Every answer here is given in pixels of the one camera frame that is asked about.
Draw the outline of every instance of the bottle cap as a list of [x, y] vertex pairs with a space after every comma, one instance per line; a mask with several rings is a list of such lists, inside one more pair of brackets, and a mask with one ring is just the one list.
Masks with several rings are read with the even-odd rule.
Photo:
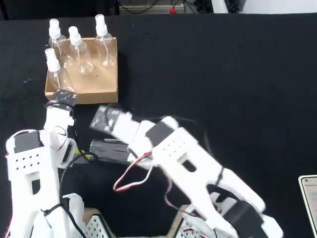
[[98, 36], [105, 36], [108, 34], [107, 25], [105, 23], [105, 16], [98, 14], [96, 17], [96, 33]]
[[49, 72], [56, 72], [60, 70], [59, 61], [56, 57], [55, 50], [48, 48], [45, 50], [46, 64], [48, 65]]
[[79, 46], [81, 44], [82, 40], [81, 40], [80, 34], [78, 33], [77, 27], [71, 26], [68, 29], [68, 32], [69, 32], [70, 43], [73, 46]]
[[53, 40], [60, 38], [60, 27], [57, 19], [50, 20], [49, 35]]

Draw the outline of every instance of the black wire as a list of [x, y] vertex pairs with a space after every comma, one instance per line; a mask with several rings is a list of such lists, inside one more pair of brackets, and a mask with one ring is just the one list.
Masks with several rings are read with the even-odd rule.
[[215, 231], [215, 229], [213, 230], [214, 235], [216, 236], [215, 238], [218, 238], [217, 232]]
[[[95, 154], [95, 153], [92, 153], [92, 152], [85, 152], [85, 153], [82, 153], [80, 155], [75, 155], [74, 158], [68, 163], [68, 165], [65, 167], [65, 170], [60, 178], [60, 184], [59, 184], [59, 202], [61, 204], [62, 202], [62, 199], [63, 199], [63, 196], [62, 196], [62, 187], [63, 187], [63, 182], [64, 182], [64, 177], [65, 177], [65, 174], [67, 172], [67, 170], [70, 168], [70, 166], [76, 161], [78, 160], [80, 157], [84, 157], [85, 160], [87, 160], [88, 162], [90, 161], [94, 161], [94, 160], [90, 160], [86, 157], [86, 155], [92, 155], [96, 160], [98, 159], [98, 156]], [[76, 230], [80, 233], [80, 235], [83, 237], [83, 238], [86, 238], [85, 234], [83, 233], [83, 231], [79, 228], [79, 226], [77, 225], [73, 215], [71, 214], [71, 212], [69, 211], [69, 209], [65, 208], [63, 205], [62, 205], [62, 208], [64, 209], [64, 211], [67, 213], [67, 215], [69, 216], [71, 222], [73, 223], [74, 227], [76, 228]]]
[[141, 11], [138, 11], [138, 12], [133, 12], [133, 11], [131, 11], [131, 9], [133, 9], [133, 8], [125, 7], [125, 6], [123, 6], [123, 5], [120, 3], [120, 0], [117, 0], [117, 1], [118, 1], [118, 3], [119, 3], [120, 7], [122, 7], [123, 9], [125, 9], [128, 13], [130, 13], [130, 14], [141, 14], [141, 13], [143, 13], [143, 12], [146, 12], [147, 10], [150, 10], [152, 7], [154, 7], [154, 6], [157, 4], [157, 2], [158, 2], [159, 0], [155, 0], [154, 3], [153, 3], [151, 6], [149, 6], [149, 7], [146, 8], [146, 9], [143, 9], [143, 10], [141, 10]]
[[170, 0], [170, 4], [172, 5], [173, 8], [175, 8], [179, 1], [180, 0], [177, 0], [175, 4], [173, 4], [173, 0]]
[[193, 12], [193, 13], [196, 13], [193, 9], [192, 9], [192, 7], [191, 7], [191, 2], [188, 2], [187, 0], [183, 0], [183, 2], [184, 3], [187, 3], [187, 5], [188, 5], [188, 7], [189, 7], [189, 9]]
[[[88, 159], [88, 158], [86, 157], [86, 155], [92, 155], [92, 156], [94, 157], [94, 159]], [[76, 160], [78, 160], [80, 157], [84, 157], [84, 159], [87, 160], [88, 162], [90, 162], [90, 161], [95, 161], [95, 160], [98, 159], [98, 156], [97, 156], [95, 153], [93, 153], [93, 152], [84, 152], [84, 153], [82, 153], [82, 154], [80, 154], [80, 155], [75, 155], [75, 156], [74, 156], [74, 158], [66, 165], [65, 170], [63, 171], [62, 176], [61, 176], [61, 178], [60, 178], [60, 185], [59, 185], [59, 200], [60, 200], [60, 201], [62, 201], [62, 198], [63, 198], [61, 192], [62, 192], [62, 187], [63, 187], [63, 182], [64, 182], [64, 176], [65, 176], [66, 172], [68, 171], [68, 169], [70, 168], [70, 166], [71, 166]]]

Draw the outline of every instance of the cardboard tray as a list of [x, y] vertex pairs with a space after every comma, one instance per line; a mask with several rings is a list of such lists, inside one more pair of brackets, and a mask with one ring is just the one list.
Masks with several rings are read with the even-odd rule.
[[[77, 67], [68, 67], [67, 71], [77, 93], [76, 104], [97, 104], [118, 102], [118, 57], [117, 40], [113, 38], [111, 47], [115, 52], [116, 65], [104, 68], [97, 55], [94, 38], [83, 38], [87, 43], [92, 56], [94, 71], [90, 75], [82, 75]], [[55, 88], [46, 77], [45, 96], [51, 99]]]

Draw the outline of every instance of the black cloth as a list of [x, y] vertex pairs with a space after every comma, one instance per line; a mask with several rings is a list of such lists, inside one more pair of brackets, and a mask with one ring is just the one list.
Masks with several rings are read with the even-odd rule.
[[[266, 202], [285, 237], [312, 238], [298, 176], [317, 173], [316, 14], [140, 15], [107, 18], [118, 37], [119, 101], [136, 116], [177, 115], [201, 121], [215, 157]], [[94, 18], [62, 18], [95, 35]], [[48, 20], [0, 22], [0, 147], [14, 132], [42, 129]], [[84, 149], [101, 133], [89, 129], [97, 106], [76, 106]], [[202, 140], [202, 132], [183, 124]], [[112, 185], [117, 164], [75, 165], [65, 193], [100, 209], [117, 236], [164, 235], [175, 215], [166, 178], [123, 193]], [[131, 171], [127, 182], [146, 171]], [[0, 232], [11, 215], [6, 159], [0, 160]], [[176, 188], [170, 200], [188, 202]]]

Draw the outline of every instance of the wire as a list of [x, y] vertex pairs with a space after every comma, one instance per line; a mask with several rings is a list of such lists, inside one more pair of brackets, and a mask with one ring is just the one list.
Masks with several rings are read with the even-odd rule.
[[189, 213], [189, 212], [187, 212], [187, 211], [185, 211], [185, 210], [182, 210], [182, 209], [176, 207], [174, 204], [172, 204], [172, 203], [168, 200], [167, 195], [168, 195], [169, 192], [172, 190], [173, 183], [172, 183], [172, 180], [170, 179], [170, 177], [169, 177], [164, 171], [163, 171], [163, 173], [164, 173], [164, 175], [166, 176], [166, 178], [167, 178], [167, 180], [168, 180], [168, 187], [167, 187], [166, 192], [165, 192], [165, 194], [164, 194], [164, 201], [165, 201], [165, 203], [166, 203], [168, 206], [174, 208], [175, 210], [177, 210], [177, 211], [179, 211], [179, 212], [185, 213], [185, 214], [187, 214], [187, 215], [189, 215], [189, 216], [192, 216], [192, 217], [197, 217], [196, 214], [194, 214], [194, 213]]
[[[88, 158], [86, 157], [86, 155], [92, 155], [95, 159], [88, 159]], [[65, 170], [63, 171], [62, 176], [61, 176], [61, 178], [60, 178], [60, 186], [59, 186], [59, 200], [60, 200], [60, 201], [62, 201], [62, 193], [61, 193], [61, 192], [62, 192], [62, 187], [63, 187], [63, 182], [64, 182], [65, 174], [66, 174], [66, 172], [68, 171], [68, 169], [70, 168], [70, 166], [71, 166], [76, 160], [78, 160], [80, 157], [84, 157], [84, 159], [87, 160], [88, 162], [90, 162], [90, 161], [95, 161], [95, 160], [98, 159], [98, 156], [97, 156], [95, 153], [93, 153], [93, 152], [84, 152], [84, 153], [82, 153], [82, 154], [80, 154], [80, 155], [75, 155], [75, 156], [74, 156], [74, 158], [66, 165]]]
[[184, 3], [187, 3], [187, 5], [188, 5], [189, 9], [192, 11], [192, 13], [196, 13], [196, 12], [192, 9], [192, 7], [191, 7], [191, 5], [194, 5], [193, 3], [191, 3], [191, 2], [189, 2], [189, 1], [187, 1], [187, 0], [183, 0], [183, 2], [184, 2]]
[[60, 135], [64, 135], [64, 136], [65, 136], [64, 142], [62, 143], [62, 145], [61, 145], [61, 146], [59, 147], [59, 149], [57, 150], [57, 151], [60, 151], [60, 150], [63, 148], [63, 146], [65, 145], [65, 143], [66, 143], [66, 141], [67, 141], [67, 139], [68, 139], [68, 132], [67, 132], [67, 130], [65, 130], [63, 127], [61, 127], [61, 126], [59, 126], [59, 125], [56, 125], [56, 126], [54, 126], [54, 127], [61, 128], [61, 129], [64, 131], [64, 134], [58, 133], [58, 134], [60, 134]]
[[[197, 231], [197, 230], [194, 229], [193, 227], [186, 227], [186, 228], [183, 228], [183, 229], [181, 230], [181, 232], [189, 232], [189, 231], [198, 233], [201, 238], [208, 238], [207, 236], [201, 234], [199, 231]], [[213, 229], [213, 232], [214, 232], [215, 238], [218, 238], [218, 235], [217, 235], [215, 229]]]
[[218, 238], [218, 235], [217, 235], [217, 232], [216, 232], [215, 229], [213, 230], [213, 232], [214, 232], [214, 236], [215, 236], [216, 238]]
[[123, 6], [121, 3], [120, 3], [120, 0], [118, 0], [118, 3], [119, 3], [119, 5], [120, 5], [120, 7], [122, 7], [123, 9], [125, 9], [128, 13], [130, 13], [130, 14], [141, 14], [141, 13], [143, 13], [143, 12], [146, 12], [147, 10], [150, 10], [152, 7], [154, 7], [156, 4], [157, 4], [157, 2], [158, 2], [159, 0], [155, 0], [154, 1], [154, 3], [152, 4], [152, 5], [150, 5], [148, 8], [145, 8], [145, 9], [143, 9], [143, 10], [141, 10], [141, 11], [138, 11], [138, 12], [133, 12], [133, 11], [131, 11], [131, 9], [133, 9], [133, 8], [131, 8], [131, 7], [125, 7], [125, 6]]
[[[64, 177], [65, 177], [65, 174], [66, 172], [68, 171], [68, 169], [70, 168], [70, 166], [76, 161], [78, 160], [80, 157], [84, 157], [84, 159], [86, 159], [87, 161], [94, 161], [92, 159], [87, 159], [86, 155], [92, 155], [95, 159], [94, 160], [97, 160], [98, 159], [98, 156], [95, 154], [95, 153], [92, 153], [92, 152], [85, 152], [85, 153], [82, 153], [80, 155], [75, 155], [74, 158], [68, 163], [68, 165], [65, 167], [65, 170], [63, 171], [63, 174], [60, 178], [60, 186], [59, 186], [59, 203], [61, 204], [62, 202], [62, 199], [63, 199], [63, 196], [62, 196], [62, 187], [63, 187], [63, 182], [64, 182]], [[63, 205], [62, 205], [62, 208], [64, 209], [64, 211], [67, 213], [67, 215], [69, 216], [70, 220], [72, 221], [74, 227], [76, 228], [76, 230], [80, 233], [80, 235], [83, 237], [83, 238], [86, 238], [85, 234], [83, 233], [83, 231], [79, 228], [79, 226], [77, 225], [73, 215], [71, 214], [71, 212], [69, 211], [69, 209], [65, 208]]]
[[175, 4], [173, 4], [173, 0], [170, 0], [170, 4], [172, 5], [173, 8], [175, 8], [179, 1], [180, 0], [176, 0]]
[[153, 164], [151, 165], [146, 177], [142, 180], [142, 181], [138, 181], [138, 182], [132, 182], [132, 183], [129, 183], [127, 185], [124, 185], [122, 187], [119, 187], [117, 188], [118, 184], [122, 181], [122, 179], [124, 178], [124, 176], [129, 172], [129, 170], [134, 167], [135, 165], [137, 165], [141, 160], [149, 157], [152, 153], [151, 152], [146, 152], [143, 154], [143, 156], [141, 156], [140, 158], [138, 158], [137, 160], [135, 160], [132, 164], [130, 164], [130, 166], [126, 169], [126, 171], [123, 173], [123, 175], [114, 183], [113, 185], [113, 191], [115, 192], [122, 192], [122, 191], [125, 191], [125, 190], [128, 190], [130, 189], [131, 187], [134, 187], [134, 186], [138, 186], [138, 185], [141, 185], [143, 183], [145, 183], [151, 172], [152, 172], [152, 169], [153, 169]]

